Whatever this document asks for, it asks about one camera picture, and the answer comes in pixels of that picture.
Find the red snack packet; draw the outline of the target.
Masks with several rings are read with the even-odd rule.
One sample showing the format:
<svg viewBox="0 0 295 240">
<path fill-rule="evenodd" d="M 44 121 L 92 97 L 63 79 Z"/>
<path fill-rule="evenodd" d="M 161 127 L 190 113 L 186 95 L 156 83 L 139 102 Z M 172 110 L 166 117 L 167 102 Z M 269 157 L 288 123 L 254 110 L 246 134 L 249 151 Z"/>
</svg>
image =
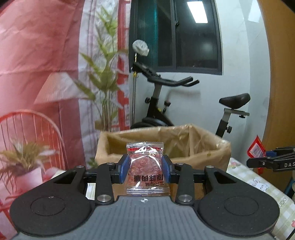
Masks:
<svg viewBox="0 0 295 240">
<path fill-rule="evenodd" d="M 247 155 L 249 158 L 255 157 L 265 157 L 266 156 L 266 149 L 263 146 L 261 139 L 259 136 L 256 136 L 255 140 L 247 150 Z"/>
</svg>

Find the wooden door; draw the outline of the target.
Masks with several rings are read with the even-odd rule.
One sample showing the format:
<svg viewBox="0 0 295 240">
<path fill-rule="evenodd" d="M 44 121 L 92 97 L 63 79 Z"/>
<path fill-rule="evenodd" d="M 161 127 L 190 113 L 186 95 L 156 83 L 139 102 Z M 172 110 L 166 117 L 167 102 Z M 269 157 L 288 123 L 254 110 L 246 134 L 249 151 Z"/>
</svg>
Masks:
<svg viewBox="0 0 295 240">
<path fill-rule="evenodd" d="M 266 150 L 294 145 L 294 12 L 283 1 L 259 1 L 270 49 Z"/>
</svg>

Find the white cloth on bike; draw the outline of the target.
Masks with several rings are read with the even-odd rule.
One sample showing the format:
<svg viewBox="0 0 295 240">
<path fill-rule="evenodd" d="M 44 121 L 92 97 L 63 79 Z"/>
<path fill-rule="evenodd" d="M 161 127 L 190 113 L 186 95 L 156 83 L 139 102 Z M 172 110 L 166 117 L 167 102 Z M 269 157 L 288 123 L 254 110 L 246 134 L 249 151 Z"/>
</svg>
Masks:
<svg viewBox="0 0 295 240">
<path fill-rule="evenodd" d="M 148 56 L 150 49 L 144 40 L 135 40 L 132 44 L 133 51 L 140 56 Z"/>
</svg>

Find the printed pink backdrop cloth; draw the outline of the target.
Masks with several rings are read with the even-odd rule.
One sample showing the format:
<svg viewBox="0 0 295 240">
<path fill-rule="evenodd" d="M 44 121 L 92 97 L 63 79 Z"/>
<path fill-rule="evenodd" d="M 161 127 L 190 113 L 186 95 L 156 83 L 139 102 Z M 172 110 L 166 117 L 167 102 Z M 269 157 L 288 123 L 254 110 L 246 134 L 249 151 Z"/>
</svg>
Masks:
<svg viewBox="0 0 295 240">
<path fill-rule="evenodd" d="M 130 1 L 1 2 L 1 239 L 12 202 L 92 167 L 100 133 L 129 127 Z"/>
</svg>

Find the dark window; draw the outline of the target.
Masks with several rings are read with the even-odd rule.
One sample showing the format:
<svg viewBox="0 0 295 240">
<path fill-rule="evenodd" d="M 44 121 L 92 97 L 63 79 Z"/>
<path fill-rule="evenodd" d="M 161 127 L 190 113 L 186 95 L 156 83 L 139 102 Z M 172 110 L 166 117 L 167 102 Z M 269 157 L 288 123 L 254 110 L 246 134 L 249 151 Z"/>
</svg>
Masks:
<svg viewBox="0 0 295 240">
<path fill-rule="evenodd" d="M 221 75 L 216 1 L 132 1 L 129 43 L 143 40 L 138 61 L 157 72 Z"/>
</svg>

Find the cardboard box with plastic liner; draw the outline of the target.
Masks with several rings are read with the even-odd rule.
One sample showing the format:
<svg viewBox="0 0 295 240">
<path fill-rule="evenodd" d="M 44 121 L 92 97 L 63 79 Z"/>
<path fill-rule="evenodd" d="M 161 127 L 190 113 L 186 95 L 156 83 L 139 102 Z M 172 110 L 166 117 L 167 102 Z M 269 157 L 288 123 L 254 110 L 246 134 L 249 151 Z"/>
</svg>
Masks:
<svg viewBox="0 0 295 240">
<path fill-rule="evenodd" d="M 163 142 L 164 154 L 171 161 L 204 169 L 213 165 L 226 171 L 231 156 L 230 143 L 217 135 L 195 126 L 137 128 L 128 131 L 100 133 L 95 161 L 97 164 L 118 162 L 126 153 L 127 143 Z"/>
</svg>

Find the red meat jerky packet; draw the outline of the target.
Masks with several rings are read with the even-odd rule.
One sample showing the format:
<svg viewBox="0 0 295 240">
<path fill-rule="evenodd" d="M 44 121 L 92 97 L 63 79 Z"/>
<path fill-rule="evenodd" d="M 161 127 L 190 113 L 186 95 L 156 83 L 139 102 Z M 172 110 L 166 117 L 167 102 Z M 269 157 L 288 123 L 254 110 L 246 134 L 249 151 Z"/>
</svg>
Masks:
<svg viewBox="0 0 295 240">
<path fill-rule="evenodd" d="M 168 196 L 169 185 L 162 171 L 164 143 L 128 143 L 129 171 L 124 183 L 128 196 Z"/>
</svg>

